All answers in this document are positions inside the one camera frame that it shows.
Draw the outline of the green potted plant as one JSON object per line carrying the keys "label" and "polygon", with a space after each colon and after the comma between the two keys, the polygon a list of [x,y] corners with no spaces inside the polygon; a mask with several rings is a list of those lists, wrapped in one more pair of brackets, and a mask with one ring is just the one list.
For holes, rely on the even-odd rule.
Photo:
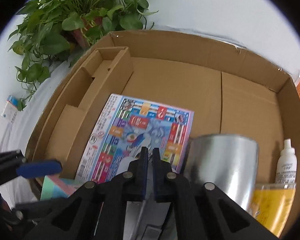
{"label": "green potted plant", "polygon": [[30,0],[17,12],[24,19],[10,37],[10,49],[23,57],[16,78],[27,96],[17,100],[22,111],[37,88],[78,48],[87,50],[109,32],[147,28],[147,0]]}

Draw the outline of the colourful printed flat box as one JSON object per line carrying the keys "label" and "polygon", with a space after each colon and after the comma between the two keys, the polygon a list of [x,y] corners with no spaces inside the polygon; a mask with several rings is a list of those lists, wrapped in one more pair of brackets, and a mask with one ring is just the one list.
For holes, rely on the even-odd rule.
{"label": "colourful printed flat box", "polygon": [[180,172],[185,159],[194,112],[143,99],[111,94],[88,139],[75,180],[110,181],[142,147]]}

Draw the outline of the yellow labelled dark jar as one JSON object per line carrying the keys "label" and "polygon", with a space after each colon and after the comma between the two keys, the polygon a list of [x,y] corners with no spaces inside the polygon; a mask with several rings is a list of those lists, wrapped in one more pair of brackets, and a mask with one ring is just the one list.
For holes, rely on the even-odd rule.
{"label": "yellow labelled dark jar", "polygon": [[257,184],[250,214],[276,237],[280,237],[292,209],[296,184]]}

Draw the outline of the small blue white carton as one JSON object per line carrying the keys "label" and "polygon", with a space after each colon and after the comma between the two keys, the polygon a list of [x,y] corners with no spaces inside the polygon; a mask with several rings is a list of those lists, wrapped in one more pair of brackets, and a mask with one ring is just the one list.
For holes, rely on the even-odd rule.
{"label": "small blue white carton", "polygon": [[9,95],[4,109],[1,113],[1,116],[8,121],[12,121],[12,119],[16,116],[18,112],[18,99],[12,95]]}

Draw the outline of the silver metal can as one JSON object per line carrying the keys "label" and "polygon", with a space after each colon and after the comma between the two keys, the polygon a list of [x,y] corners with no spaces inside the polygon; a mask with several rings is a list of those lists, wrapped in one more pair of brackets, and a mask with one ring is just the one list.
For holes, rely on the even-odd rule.
{"label": "silver metal can", "polygon": [[214,183],[248,211],[258,168],[259,146],[238,134],[210,134],[189,144],[183,175],[192,183]]}

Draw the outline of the pastel rubik's cube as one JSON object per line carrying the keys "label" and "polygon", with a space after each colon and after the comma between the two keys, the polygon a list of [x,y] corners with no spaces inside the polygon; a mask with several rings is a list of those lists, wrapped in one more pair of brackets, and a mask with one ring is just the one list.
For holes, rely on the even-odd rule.
{"label": "pastel rubik's cube", "polygon": [[68,198],[83,184],[73,179],[59,178],[59,176],[45,176],[40,200],[54,198]]}

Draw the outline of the white spray bottle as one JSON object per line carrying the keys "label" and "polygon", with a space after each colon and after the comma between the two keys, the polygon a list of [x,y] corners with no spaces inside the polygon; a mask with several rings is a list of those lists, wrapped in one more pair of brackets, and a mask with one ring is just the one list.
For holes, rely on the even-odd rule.
{"label": "white spray bottle", "polygon": [[290,139],[284,141],[284,148],[280,152],[276,169],[276,184],[293,184],[296,181],[297,158],[295,148]]}

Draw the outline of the white tablecloth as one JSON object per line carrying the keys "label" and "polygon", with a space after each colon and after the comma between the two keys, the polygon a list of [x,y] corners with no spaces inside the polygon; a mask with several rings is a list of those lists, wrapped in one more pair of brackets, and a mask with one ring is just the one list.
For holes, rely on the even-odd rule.
{"label": "white tablecloth", "polygon": [[285,139],[296,149],[300,209],[300,99],[284,70],[246,49],[172,31],[113,32],[66,73],[46,80],[4,132],[2,150],[57,158],[73,178],[110,94],[194,111],[190,137],[235,133],[259,144],[257,181],[275,177]]}

